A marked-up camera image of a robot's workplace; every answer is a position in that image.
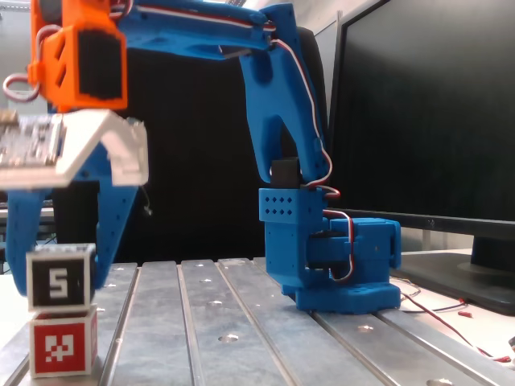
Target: red wire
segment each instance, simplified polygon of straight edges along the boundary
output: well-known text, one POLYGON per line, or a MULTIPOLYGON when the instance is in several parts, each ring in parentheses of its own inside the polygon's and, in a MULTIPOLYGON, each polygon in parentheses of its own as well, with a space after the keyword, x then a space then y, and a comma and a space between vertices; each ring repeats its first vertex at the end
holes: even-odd
MULTIPOLYGON (((238 19, 235 19, 235 18, 227 18, 225 16, 219 16, 219 15, 213 15, 213 14, 201 14, 200 12, 193 12, 193 11, 190 11, 190 10, 178 10, 178 9, 174 9, 174 8, 170 8, 170 7, 165 7, 165 6, 138 6, 138 9, 141 9, 143 11, 152 11, 152 10, 159 11, 159 10, 161 10, 163 12, 174 13, 174 14, 176 14, 176 16, 179 16, 180 14, 183 14, 183 15, 186 15, 186 16, 190 16, 192 18, 206 18, 206 19, 210 19, 213 22, 236 23, 236 24, 239 24, 242 27, 261 27, 261 26, 257 26, 257 25, 254 25, 252 23, 246 22, 244 20, 238 20, 238 19)), ((265 24, 265 25, 263 25, 263 30, 264 31, 275 31, 276 27, 274 25, 271 25, 271 24, 265 24)))
POLYGON ((484 356, 487 356, 487 357, 490 357, 492 360, 496 361, 496 362, 502 362, 502 363, 507 363, 511 361, 511 359, 508 357, 508 356, 504 356, 504 357, 501 357, 501 358, 492 358, 492 356, 487 353, 485 350, 483 350, 482 348, 479 348, 479 347, 476 347, 474 346, 472 343, 470 343, 468 341, 467 338, 465 338, 458 330, 456 330, 453 326, 451 326, 449 323, 447 323, 445 320, 443 320, 442 318, 440 318, 437 314, 435 314, 432 310, 426 308, 425 306, 423 306, 422 304, 416 302, 410 295, 408 294, 404 294, 402 293, 403 296, 406 297, 406 299, 410 300, 410 302, 412 302, 413 304, 415 304, 418 308, 426 311, 429 315, 431 315, 433 318, 435 318, 436 320, 438 320, 439 322, 441 322, 444 326, 447 326, 448 328, 450 328, 451 330, 453 330, 461 339, 463 339, 470 347, 474 347, 477 351, 479 351, 481 354, 483 354, 484 356))

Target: red cube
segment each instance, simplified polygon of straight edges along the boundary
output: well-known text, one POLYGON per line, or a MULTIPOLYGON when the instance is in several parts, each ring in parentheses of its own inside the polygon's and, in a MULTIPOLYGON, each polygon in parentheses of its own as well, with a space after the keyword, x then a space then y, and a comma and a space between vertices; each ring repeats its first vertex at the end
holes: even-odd
POLYGON ((97 357, 97 306, 75 314, 38 314, 31 320, 31 375, 91 374, 97 357))

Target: black cube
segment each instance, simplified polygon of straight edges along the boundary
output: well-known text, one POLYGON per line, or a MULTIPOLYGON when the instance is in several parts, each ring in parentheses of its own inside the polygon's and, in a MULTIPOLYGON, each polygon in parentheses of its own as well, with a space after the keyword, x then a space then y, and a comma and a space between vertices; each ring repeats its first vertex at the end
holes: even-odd
POLYGON ((77 312, 93 300, 95 244, 38 245, 27 253, 29 311, 77 312))

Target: circuit board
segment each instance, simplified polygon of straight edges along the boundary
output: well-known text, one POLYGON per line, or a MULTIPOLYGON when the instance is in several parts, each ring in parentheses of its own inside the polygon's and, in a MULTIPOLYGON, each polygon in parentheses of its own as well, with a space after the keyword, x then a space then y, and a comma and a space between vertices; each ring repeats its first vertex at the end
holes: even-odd
POLYGON ((0 111, 0 168, 55 165, 63 136, 59 114, 18 117, 0 111))

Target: number 5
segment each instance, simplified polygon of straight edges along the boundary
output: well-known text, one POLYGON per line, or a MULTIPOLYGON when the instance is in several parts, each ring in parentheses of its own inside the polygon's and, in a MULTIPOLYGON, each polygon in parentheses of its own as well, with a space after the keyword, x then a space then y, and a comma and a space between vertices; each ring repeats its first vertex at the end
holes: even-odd
POLYGON ((68 281, 66 276, 68 271, 66 268, 50 268, 48 274, 50 275, 50 298, 67 298, 68 281))

